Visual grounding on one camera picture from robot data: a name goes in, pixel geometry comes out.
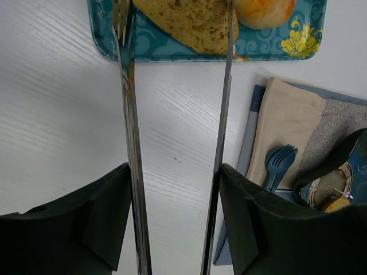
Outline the metal tongs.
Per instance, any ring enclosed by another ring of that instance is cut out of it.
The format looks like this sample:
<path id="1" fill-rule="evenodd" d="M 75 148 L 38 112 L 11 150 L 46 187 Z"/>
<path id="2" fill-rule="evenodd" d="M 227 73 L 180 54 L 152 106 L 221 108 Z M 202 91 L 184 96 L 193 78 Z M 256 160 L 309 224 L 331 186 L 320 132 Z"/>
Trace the metal tongs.
<path id="1" fill-rule="evenodd" d="M 221 101 L 220 122 L 216 154 L 214 159 L 213 179 L 210 191 L 208 217 L 201 261 L 201 274 L 210 274 L 214 242 L 214 229 L 216 224 L 218 196 L 220 190 L 220 167 L 224 152 L 225 133 L 229 108 L 229 98 L 232 82 L 234 32 L 234 7 L 233 2 L 228 2 L 228 48 L 225 65 L 224 84 Z M 135 95 L 135 34 L 136 12 L 132 1 L 117 1 L 113 5 L 113 30 L 116 39 L 120 78 L 122 86 L 122 101 L 124 121 L 126 126 L 126 140 L 128 164 L 131 173 L 132 213 L 134 221 L 135 246 L 139 274 L 152 274 L 149 230 L 145 200 L 145 187 L 143 181 L 142 158 L 140 150 L 138 112 Z"/>

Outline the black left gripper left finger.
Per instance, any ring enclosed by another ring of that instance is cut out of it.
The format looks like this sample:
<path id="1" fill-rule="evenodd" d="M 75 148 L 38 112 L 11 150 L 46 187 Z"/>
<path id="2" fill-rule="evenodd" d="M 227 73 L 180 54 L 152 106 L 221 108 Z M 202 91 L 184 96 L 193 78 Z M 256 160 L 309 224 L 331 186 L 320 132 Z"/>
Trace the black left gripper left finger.
<path id="1" fill-rule="evenodd" d="M 131 203 L 130 168 L 25 213 L 1 216 L 2 274 L 111 274 Z"/>

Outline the brown bread slice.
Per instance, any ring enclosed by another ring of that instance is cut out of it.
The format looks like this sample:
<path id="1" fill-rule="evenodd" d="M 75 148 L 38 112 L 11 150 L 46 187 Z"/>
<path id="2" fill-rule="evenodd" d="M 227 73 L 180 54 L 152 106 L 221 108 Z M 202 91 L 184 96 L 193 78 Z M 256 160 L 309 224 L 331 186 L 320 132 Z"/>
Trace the brown bread slice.
<path id="1" fill-rule="evenodd" d="M 340 197 L 337 199 L 332 199 L 325 204 L 322 208 L 322 211 L 324 213 L 332 213 L 350 205 L 351 203 L 348 199 Z"/>

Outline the oval seeded bread slice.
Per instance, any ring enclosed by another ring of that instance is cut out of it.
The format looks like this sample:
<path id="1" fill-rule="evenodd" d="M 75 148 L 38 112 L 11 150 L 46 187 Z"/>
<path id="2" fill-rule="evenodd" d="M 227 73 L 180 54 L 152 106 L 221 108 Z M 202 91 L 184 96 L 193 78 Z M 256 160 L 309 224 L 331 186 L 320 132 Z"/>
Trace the oval seeded bread slice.
<path id="1" fill-rule="evenodd" d="M 141 0 L 134 5 L 161 30 L 195 52 L 227 52 L 231 1 Z"/>

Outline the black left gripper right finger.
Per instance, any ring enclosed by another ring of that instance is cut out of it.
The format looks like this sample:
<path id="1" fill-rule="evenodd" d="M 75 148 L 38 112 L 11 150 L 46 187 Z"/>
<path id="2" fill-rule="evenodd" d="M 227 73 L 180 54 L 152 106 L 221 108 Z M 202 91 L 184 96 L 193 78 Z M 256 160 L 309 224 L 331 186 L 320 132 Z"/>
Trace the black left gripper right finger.
<path id="1" fill-rule="evenodd" d="M 366 204 L 323 213 L 221 166 L 220 195 L 235 274 L 365 274 Z"/>

